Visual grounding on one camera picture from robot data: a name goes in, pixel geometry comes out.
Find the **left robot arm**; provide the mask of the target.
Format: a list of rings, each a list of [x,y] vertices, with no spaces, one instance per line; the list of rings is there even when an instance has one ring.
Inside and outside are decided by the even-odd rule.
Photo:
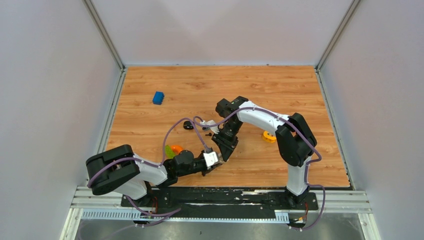
[[[213,150],[203,150],[198,157],[191,151],[182,150],[164,163],[158,163],[135,154],[128,144],[96,154],[85,162],[89,177],[87,186],[93,195],[116,192],[130,197],[142,207],[153,201],[149,184],[168,187],[179,177],[195,173],[205,176],[223,163],[222,156]]]

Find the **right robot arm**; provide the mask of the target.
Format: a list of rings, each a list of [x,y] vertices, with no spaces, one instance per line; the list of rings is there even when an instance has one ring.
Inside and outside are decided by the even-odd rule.
[[[276,138],[281,158],[288,164],[286,204],[298,209],[306,201],[307,163],[315,152],[317,140],[305,118],[299,114],[279,114],[259,107],[245,97],[232,101],[225,98],[217,104],[215,111],[223,118],[218,133],[212,141],[218,146],[223,161],[227,162],[238,144],[237,133],[244,123],[256,126]]]

